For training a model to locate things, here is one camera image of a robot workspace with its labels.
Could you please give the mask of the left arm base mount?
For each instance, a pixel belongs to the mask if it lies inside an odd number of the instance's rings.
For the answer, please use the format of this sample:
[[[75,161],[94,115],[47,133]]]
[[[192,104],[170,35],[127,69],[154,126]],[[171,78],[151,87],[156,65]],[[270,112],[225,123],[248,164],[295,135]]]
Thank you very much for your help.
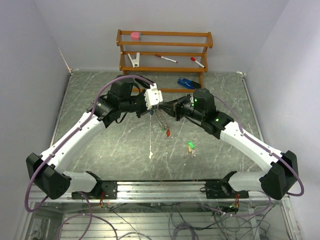
[[[97,197],[102,200],[115,200],[118,195],[118,184],[115,181],[103,181],[98,187]]]

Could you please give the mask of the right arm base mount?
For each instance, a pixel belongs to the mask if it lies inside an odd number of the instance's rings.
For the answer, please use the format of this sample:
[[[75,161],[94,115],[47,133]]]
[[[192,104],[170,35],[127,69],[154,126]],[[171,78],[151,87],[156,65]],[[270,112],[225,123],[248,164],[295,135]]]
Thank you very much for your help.
[[[235,191],[231,186],[221,180],[206,181],[204,186],[200,188],[201,193],[205,193],[207,199],[248,199],[249,192]]]

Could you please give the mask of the grey keyring disc with rings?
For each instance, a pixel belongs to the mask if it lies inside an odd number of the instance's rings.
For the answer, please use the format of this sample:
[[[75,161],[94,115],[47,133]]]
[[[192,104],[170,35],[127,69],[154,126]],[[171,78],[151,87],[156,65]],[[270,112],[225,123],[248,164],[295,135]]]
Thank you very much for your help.
[[[156,116],[157,122],[160,126],[161,129],[165,129],[165,132],[167,131],[167,129],[170,128],[166,116],[165,116],[165,112],[163,110],[160,109],[156,109],[154,111],[154,114]]]

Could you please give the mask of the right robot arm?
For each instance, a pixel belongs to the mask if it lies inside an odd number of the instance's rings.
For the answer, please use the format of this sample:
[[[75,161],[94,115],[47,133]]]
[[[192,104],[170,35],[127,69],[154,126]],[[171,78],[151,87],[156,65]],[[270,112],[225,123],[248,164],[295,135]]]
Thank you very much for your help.
[[[257,191],[281,200],[284,195],[292,196],[290,189],[298,183],[300,192],[296,196],[302,196],[305,189],[299,177],[296,154],[275,149],[248,133],[237,117],[217,110],[216,100],[208,89],[199,88],[192,95],[161,103],[158,107],[176,121],[186,118],[209,135],[235,147],[259,166],[259,172],[230,172],[222,179],[221,194],[231,198],[237,192]]]

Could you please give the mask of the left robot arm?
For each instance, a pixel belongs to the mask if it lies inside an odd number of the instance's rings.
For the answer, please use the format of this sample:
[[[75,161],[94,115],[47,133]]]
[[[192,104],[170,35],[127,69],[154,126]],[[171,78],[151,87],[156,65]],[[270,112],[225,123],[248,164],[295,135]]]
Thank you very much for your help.
[[[103,180],[90,171],[67,171],[72,158],[97,134],[117,122],[122,113],[136,113],[140,117],[162,101],[157,84],[144,77],[121,75],[110,81],[59,141],[40,155],[31,153],[27,157],[30,181],[52,200],[75,192],[99,198],[105,191]]]

